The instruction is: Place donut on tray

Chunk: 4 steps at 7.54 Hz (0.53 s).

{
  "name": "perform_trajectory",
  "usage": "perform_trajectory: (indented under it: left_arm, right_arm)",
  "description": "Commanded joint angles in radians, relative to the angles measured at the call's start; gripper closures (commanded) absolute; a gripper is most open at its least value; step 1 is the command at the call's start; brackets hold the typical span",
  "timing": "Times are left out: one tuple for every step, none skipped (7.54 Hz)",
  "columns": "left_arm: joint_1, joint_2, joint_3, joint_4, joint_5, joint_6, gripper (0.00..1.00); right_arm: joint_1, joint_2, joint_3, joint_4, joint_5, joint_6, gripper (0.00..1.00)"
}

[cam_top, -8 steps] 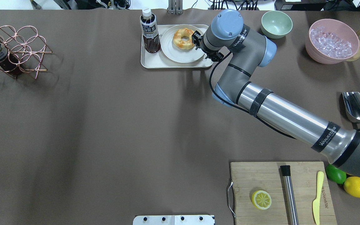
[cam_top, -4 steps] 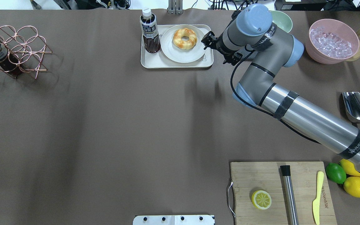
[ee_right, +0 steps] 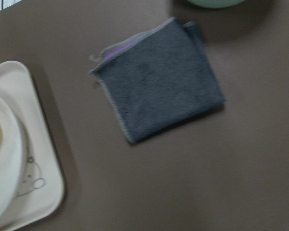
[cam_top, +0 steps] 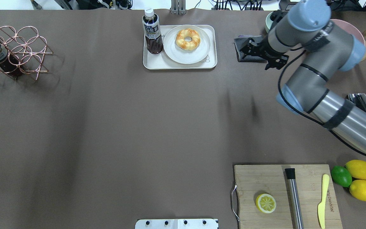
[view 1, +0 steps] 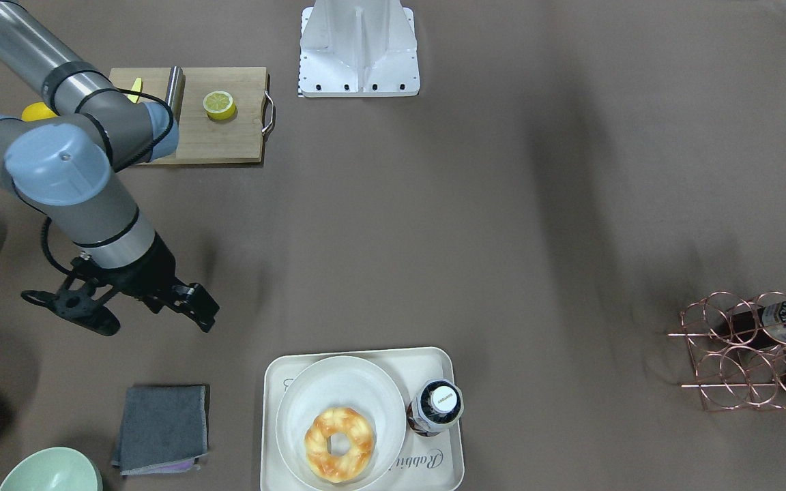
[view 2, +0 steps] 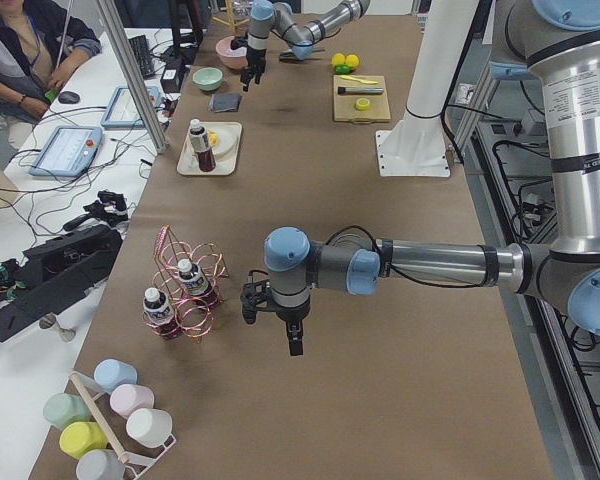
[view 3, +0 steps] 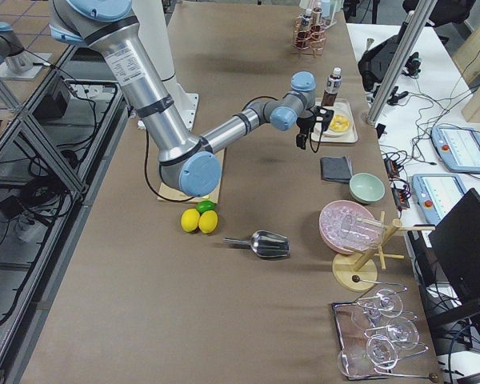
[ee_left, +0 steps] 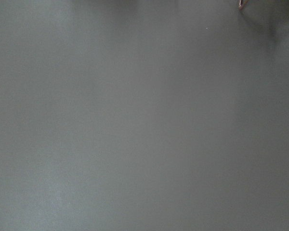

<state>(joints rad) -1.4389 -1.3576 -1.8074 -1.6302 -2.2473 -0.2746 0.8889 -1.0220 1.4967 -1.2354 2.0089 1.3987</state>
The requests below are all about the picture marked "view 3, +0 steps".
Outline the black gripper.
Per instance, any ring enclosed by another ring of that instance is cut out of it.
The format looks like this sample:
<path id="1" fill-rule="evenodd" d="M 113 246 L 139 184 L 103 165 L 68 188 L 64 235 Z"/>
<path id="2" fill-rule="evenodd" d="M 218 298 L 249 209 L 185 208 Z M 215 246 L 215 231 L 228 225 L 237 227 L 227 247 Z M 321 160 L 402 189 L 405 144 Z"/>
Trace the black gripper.
<path id="1" fill-rule="evenodd" d="M 298 117 L 296 121 L 299 128 L 299 133 L 295 138 L 296 146 L 301 150 L 305 150 L 307 139 L 316 122 L 319 121 L 321 124 L 321 134 L 323 134 L 329 129 L 332 118 L 332 109 L 327 109 L 323 106 L 314 106 L 311 109 L 305 110 L 303 116 Z"/>

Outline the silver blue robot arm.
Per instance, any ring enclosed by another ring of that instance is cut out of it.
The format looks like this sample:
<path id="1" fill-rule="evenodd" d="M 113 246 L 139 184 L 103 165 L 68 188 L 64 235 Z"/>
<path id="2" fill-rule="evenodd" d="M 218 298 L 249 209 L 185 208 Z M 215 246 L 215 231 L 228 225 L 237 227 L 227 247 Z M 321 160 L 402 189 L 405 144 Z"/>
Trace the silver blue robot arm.
<path id="1" fill-rule="evenodd" d="M 103 56 L 159 149 L 158 172 L 167 186 L 190 197 L 211 193 L 222 175 L 217 152 L 263 124 L 287 131 L 312 113 L 315 79 L 301 71 L 281 99 L 250 102 L 220 126 L 193 135 L 143 45 L 139 15 L 131 1 L 52 1 L 50 29 L 54 39 Z"/>

